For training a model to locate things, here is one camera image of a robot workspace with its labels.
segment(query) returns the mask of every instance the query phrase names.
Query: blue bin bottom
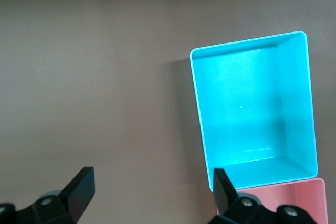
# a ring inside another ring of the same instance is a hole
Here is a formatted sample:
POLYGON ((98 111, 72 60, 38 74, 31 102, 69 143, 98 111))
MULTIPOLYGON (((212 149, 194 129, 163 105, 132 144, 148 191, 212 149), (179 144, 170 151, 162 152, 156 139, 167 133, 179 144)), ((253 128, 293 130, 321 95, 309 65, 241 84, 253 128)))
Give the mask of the blue bin bottom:
POLYGON ((223 167, 209 167, 210 185, 213 185, 214 168, 223 168, 236 189, 290 182, 297 180, 297 178, 311 178, 311 172, 299 166, 287 156, 223 167))

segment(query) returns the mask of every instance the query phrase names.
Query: screw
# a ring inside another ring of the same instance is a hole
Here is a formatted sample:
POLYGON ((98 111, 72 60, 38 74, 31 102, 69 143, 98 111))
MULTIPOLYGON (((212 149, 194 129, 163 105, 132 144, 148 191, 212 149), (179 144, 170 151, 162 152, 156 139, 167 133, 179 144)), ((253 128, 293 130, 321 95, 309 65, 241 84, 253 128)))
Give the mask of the screw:
POLYGON ((53 198, 45 198, 44 200, 42 200, 41 205, 45 206, 47 204, 50 204, 52 202, 53 198))
POLYGON ((251 207, 253 205, 252 201, 247 198, 242 199, 241 203, 243 203, 243 205, 246 207, 251 207))
POLYGON ((285 212, 286 212, 286 214, 291 215, 291 216, 297 216, 298 215, 298 213, 292 207, 285 207, 285 212))

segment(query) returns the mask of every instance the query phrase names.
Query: plastic container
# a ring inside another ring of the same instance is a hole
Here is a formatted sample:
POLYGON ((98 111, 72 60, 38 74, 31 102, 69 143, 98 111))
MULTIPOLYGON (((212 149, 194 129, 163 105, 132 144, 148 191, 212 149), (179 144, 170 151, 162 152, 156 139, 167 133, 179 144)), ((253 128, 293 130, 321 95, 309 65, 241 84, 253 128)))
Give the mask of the plastic container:
POLYGON ((303 208, 317 224, 328 224, 326 189, 321 178, 239 190, 257 196, 263 206, 276 212, 280 205, 303 208))
POLYGON ((196 48, 190 57, 211 191, 214 168, 236 189, 316 177, 304 32, 196 48))

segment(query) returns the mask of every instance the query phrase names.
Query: blue plastic bin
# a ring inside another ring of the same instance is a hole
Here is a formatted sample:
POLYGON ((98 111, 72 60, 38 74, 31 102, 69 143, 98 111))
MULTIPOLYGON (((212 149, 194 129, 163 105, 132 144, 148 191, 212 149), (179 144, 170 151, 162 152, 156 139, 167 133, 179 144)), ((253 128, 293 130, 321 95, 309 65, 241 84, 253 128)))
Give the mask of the blue plastic bin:
POLYGON ((318 173, 307 36, 297 31, 196 48, 191 67, 211 191, 318 173))

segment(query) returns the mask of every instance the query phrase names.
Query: gray tabletop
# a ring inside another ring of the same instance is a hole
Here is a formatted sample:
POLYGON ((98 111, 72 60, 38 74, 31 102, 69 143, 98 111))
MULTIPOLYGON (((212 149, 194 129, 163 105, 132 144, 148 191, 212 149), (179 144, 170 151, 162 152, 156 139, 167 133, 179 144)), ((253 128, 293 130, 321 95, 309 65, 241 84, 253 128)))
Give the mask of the gray tabletop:
POLYGON ((0 0, 0 202, 21 209, 94 166, 80 223, 207 223, 189 53, 303 30, 336 223, 335 13, 335 0, 0 0))

